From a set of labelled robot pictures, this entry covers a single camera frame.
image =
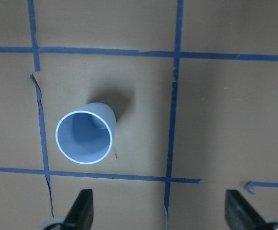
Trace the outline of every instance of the floor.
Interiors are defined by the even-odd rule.
[[[117,128],[80,165],[55,129],[90,102]],[[278,219],[278,1],[1,0],[0,229],[84,188],[93,230],[228,229],[228,188]]]

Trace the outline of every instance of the cup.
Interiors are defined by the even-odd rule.
[[[68,159],[94,164],[104,159],[113,143],[116,116],[104,103],[90,103],[65,115],[56,128],[56,142]]]

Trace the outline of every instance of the cup rim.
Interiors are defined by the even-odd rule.
[[[59,144],[59,141],[58,141],[58,130],[59,130],[59,128],[60,128],[60,124],[61,124],[67,117],[69,117],[69,116],[71,116],[71,115],[73,115],[73,114],[81,114],[81,113],[84,113],[84,114],[91,114],[91,115],[93,115],[93,116],[99,118],[99,119],[105,124],[105,126],[106,126],[106,128],[107,128],[107,131],[108,131],[108,133],[109,133],[109,137],[110,137],[110,143],[109,143],[109,146],[108,146],[108,149],[107,149],[106,153],[105,153],[101,158],[99,158],[99,159],[97,159],[97,160],[95,160],[95,161],[91,161],[91,162],[82,162],[82,161],[74,160],[73,158],[71,158],[68,154],[66,154],[66,153],[62,150],[62,148],[61,148],[61,146],[60,146],[60,144]],[[68,158],[69,160],[71,160],[71,161],[73,161],[73,162],[75,162],[75,163],[78,163],[78,164],[95,164],[95,163],[97,163],[97,162],[100,162],[101,160],[103,160],[103,159],[109,154],[109,151],[110,151],[110,149],[111,149],[111,147],[112,147],[112,143],[113,143],[112,131],[111,131],[109,125],[107,124],[107,122],[106,122],[104,119],[102,119],[99,115],[97,115],[97,114],[95,114],[95,113],[92,113],[92,112],[89,112],[89,111],[85,111],[85,110],[76,110],[76,111],[73,111],[73,112],[70,112],[70,113],[64,115],[64,116],[60,119],[60,121],[58,122],[58,124],[57,124],[56,132],[55,132],[55,138],[56,138],[56,143],[57,143],[57,145],[58,145],[58,148],[59,148],[59,150],[62,152],[62,154],[63,154],[66,158]]]

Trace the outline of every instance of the vertical tape line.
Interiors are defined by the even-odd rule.
[[[40,127],[40,137],[41,137],[41,148],[42,148],[42,156],[43,156],[43,167],[44,167],[44,176],[46,178],[46,183],[48,186],[49,193],[49,202],[51,209],[51,216],[53,217],[53,204],[52,204],[52,192],[51,192],[51,181],[49,174],[49,166],[48,166],[48,155],[47,155],[47,146],[46,146],[46,133],[45,133],[45,123],[44,123],[44,112],[41,103],[42,94],[38,82],[36,81],[33,74],[30,75],[30,80],[35,85],[36,93],[37,93],[37,103],[39,108],[39,127]]]
[[[172,96],[171,96],[171,112],[170,112],[170,127],[169,127],[169,144],[168,144],[168,158],[167,158],[167,172],[166,177],[172,176],[172,163],[173,163],[173,151],[174,151],[174,133],[175,133],[175,117],[176,117],[176,100],[177,100],[177,88],[178,88],[178,76],[179,76],[179,53],[181,51],[181,38],[182,38],[182,24],[183,24],[183,0],[178,0],[176,11],[176,28],[175,28],[175,45],[174,52],[176,54],[174,58],[174,70],[172,83]],[[169,214],[169,200],[170,200],[171,182],[165,183],[164,191],[164,207],[166,214]]]
[[[39,72],[40,71],[40,59],[39,59],[39,49],[38,49],[37,38],[36,38],[34,0],[27,0],[27,3],[28,3],[30,36],[32,39],[32,46],[33,46],[35,72]]]

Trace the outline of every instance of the plastic cup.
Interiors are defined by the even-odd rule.
[[[56,142],[68,159],[94,164],[104,159],[116,130],[113,110],[104,103],[90,103],[65,115],[56,128]]]

